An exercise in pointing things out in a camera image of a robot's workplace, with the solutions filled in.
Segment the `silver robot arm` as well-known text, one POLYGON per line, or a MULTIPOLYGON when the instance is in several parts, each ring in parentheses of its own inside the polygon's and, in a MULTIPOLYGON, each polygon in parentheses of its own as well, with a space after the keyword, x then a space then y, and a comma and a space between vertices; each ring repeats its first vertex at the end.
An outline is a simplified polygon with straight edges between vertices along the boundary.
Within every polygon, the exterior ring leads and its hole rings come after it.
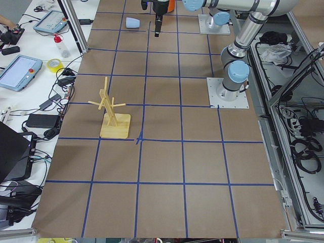
POLYGON ((209 9, 209 16, 206 19, 206 26, 208 28, 223 26, 229 23, 230 10, 218 9, 217 4, 219 1, 201 1, 201 0, 184 0, 182 1, 186 10, 194 12, 202 7, 209 9))
POLYGON ((185 9, 196 11, 202 7, 218 10, 249 12, 233 43, 222 51, 221 60, 225 76, 216 88, 217 96, 224 101, 234 101, 247 80, 250 68, 242 61, 247 49, 270 16, 281 16, 291 11, 298 1, 183 1, 185 9))

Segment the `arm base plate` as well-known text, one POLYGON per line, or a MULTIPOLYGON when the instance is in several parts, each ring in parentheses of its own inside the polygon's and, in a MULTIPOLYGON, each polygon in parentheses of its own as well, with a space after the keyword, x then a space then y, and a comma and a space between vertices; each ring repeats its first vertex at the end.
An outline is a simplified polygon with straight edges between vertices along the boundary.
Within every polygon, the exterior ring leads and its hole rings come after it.
POLYGON ((198 15, 198 23, 201 34, 230 35, 229 13, 221 12, 214 16, 198 15))
POLYGON ((211 108, 249 109, 243 85, 233 92, 223 87, 223 78, 208 77, 207 88, 211 108))

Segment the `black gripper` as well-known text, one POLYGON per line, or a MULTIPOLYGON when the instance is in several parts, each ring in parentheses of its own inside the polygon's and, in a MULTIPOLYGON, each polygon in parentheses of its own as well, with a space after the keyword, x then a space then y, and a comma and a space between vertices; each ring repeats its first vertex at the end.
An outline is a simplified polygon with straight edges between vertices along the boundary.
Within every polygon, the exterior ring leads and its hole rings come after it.
POLYGON ((166 14, 168 12, 169 0, 153 0, 152 2, 153 11, 156 13, 154 36, 159 37, 162 27, 162 15, 158 14, 166 14))

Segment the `person hand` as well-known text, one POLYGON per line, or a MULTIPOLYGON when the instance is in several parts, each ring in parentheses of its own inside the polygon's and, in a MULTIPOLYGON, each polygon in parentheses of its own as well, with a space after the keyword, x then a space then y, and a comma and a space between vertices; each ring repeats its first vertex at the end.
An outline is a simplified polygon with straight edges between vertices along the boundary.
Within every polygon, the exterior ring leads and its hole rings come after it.
POLYGON ((7 26, 9 29, 14 29, 17 26, 14 22, 7 19, 3 15, 0 15, 0 24, 7 26))

